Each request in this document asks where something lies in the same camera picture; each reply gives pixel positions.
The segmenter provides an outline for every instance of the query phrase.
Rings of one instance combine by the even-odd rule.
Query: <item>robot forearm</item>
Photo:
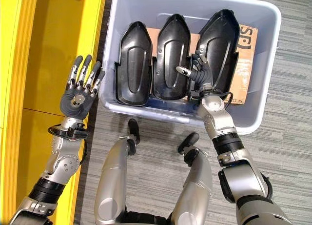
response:
[[[218,95],[201,100],[198,114],[218,154],[222,192],[225,198],[236,203],[239,225],[289,225],[283,211],[271,200],[271,184],[255,166],[253,159],[239,138],[232,117]]]
[[[28,221],[42,220],[42,224],[49,221],[46,217],[54,213],[65,185],[80,165],[78,152],[82,139],[78,137],[87,136],[82,127],[82,120],[65,117],[61,125],[49,129],[54,136],[46,169],[29,196],[23,199],[10,225],[19,224],[23,217],[27,217]]]

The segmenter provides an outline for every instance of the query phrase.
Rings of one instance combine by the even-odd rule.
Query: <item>black plastic part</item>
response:
[[[164,217],[155,216],[153,214],[125,212],[121,223],[138,223],[138,224],[156,224],[168,225],[168,220]]]
[[[177,151],[179,152],[179,154],[183,154],[185,147],[190,147],[190,146],[194,145],[198,140],[199,140],[199,134],[196,132],[191,133],[179,145],[179,147],[177,148]]]
[[[239,24],[233,11],[223,9],[215,13],[199,34],[197,50],[207,58],[213,73],[214,89],[228,92],[238,59]]]
[[[261,195],[248,195],[248,196],[243,196],[237,200],[237,207],[240,209],[245,203],[247,202],[252,202],[252,201],[265,201],[273,204],[272,200],[269,198],[266,198]]]
[[[53,223],[44,216],[40,216],[28,211],[21,211],[12,225],[52,225]]]
[[[86,129],[84,129],[84,124],[83,123],[78,123],[77,127],[72,128],[69,127],[67,129],[67,131],[64,130],[60,130],[57,127],[60,126],[60,124],[58,125],[54,125],[50,128],[48,128],[48,132],[54,136],[58,136],[61,138],[65,138],[65,139],[87,139],[88,138],[88,131]]]
[[[63,184],[40,178],[30,192],[29,197],[40,202],[55,204],[58,202],[64,188],[65,185]]]
[[[213,143],[218,155],[244,148],[240,137],[235,132],[213,138]]]
[[[245,222],[243,223],[243,225],[246,225],[247,223],[249,223],[251,220],[257,219],[259,218],[259,215],[253,215],[250,218],[246,219]]]
[[[198,149],[191,149],[187,154],[184,156],[184,162],[191,167],[193,164],[193,161],[195,158],[199,155],[199,150]]]
[[[143,23],[133,22],[120,44],[116,63],[116,98],[122,104],[142,106],[149,97],[152,80],[152,41]]]
[[[135,119],[129,119],[128,127],[130,130],[130,134],[133,134],[136,137],[136,144],[139,144],[141,139],[140,139],[140,133],[139,133],[137,121]]]
[[[222,192],[223,192],[225,199],[230,203],[235,203],[234,196],[231,192],[230,186],[229,186],[228,181],[224,175],[223,170],[219,171],[218,176],[219,176],[221,189],[222,189]]]
[[[135,155],[136,153],[136,143],[131,140],[131,139],[128,139],[127,140],[127,144],[128,144],[128,147],[129,147],[129,150],[128,150],[128,155],[129,156],[132,156],[132,155]]]
[[[176,71],[189,68],[191,33],[179,14],[170,16],[158,35],[157,61],[153,63],[153,94],[163,100],[179,100],[187,93],[188,78]]]

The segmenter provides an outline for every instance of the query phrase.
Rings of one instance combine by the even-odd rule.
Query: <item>black cable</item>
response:
[[[85,160],[85,158],[87,156],[87,141],[86,140],[83,140],[83,141],[84,141],[84,149],[83,149],[83,155],[82,155],[82,158],[81,158],[79,165],[81,165],[83,163],[83,161]]]
[[[262,177],[263,177],[263,180],[264,180],[264,182],[267,184],[267,186],[268,186],[268,194],[267,194],[267,198],[268,199],[271,199],[272,198],[272,195],[273,195],[273,187],[272,187],[272,184],[271,184],[271,182],[270,182],[270,178],[268,178],[268,177],[266,177],[264,174],[262,174],[261,173],[261,175],[262,175]]]
[[[233,93],[232,92],[226,92],[225,93],[226,96],[230,95],[229,101],[226,103],[226,105],[224,106],[225,109],[227,109],[229,107],[229,105],[232,103],[233,100]]]

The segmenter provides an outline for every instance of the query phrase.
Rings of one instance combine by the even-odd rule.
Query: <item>black plastic cover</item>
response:
[[[188,78],[176,71],[188,68],[190,30],[179,14],[170,16],[158,35],[157,61],[153,64],[153,94],[163,100],[179,100],[187,93]]]
[[[143,23],[133,22],[120,44],[120,61],[116,63],[116,98],[133,106],[144,105],[152,81],[152,41]]]
[[[199,34],[197,49],[207,58],[214,88],[221,93],[228,92],[238,59],[239,24],[233,11],[223,9],[215,13]]]

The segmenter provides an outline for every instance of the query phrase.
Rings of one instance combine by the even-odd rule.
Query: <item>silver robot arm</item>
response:
[[[192,58],[197,69],[178,66],[176,70],[195,81],[200,93],[198,114],[204,121],[217,151],[219,164],[223,167],[218,174],[222,192],[229,202],[236,203],[237,224],[291,224],[271,200],[272,185],[269,179],[259,172],[237,134],[232,117],[221,99],[228,93],[214,90],[212,71],[200,51],[196,51]]]
[[[199,139],[197,133],[190,134],[178,147],[191,169],[169,218],[127,211],[127,158],[135,154],[139,143],[137,122],[130,119],[128,125],[130,134],[120,138],[111,148],[102,168],[94,205],[96,224],[203,225],[211,196],[212,175],[207,154],[193,146]]]
[[[52,222],[47,217],[54,213],[65,185],[84,160],[85,154],[81,161],[78,157],[81,141],[88,136],[82,121],[92,106],[104,73],[100,73],[92,87],[96,72],[100,68],[100,63],[97,62],[83,85],[91,55],[86,57],[77,77],[82,59],[82,56],[76,58],[61,99],[60,109],[66,117],[61,124],[48,129],[53,137],[52,153],[46,168],[33,190],[19,205],[9,225],[51,225]]]

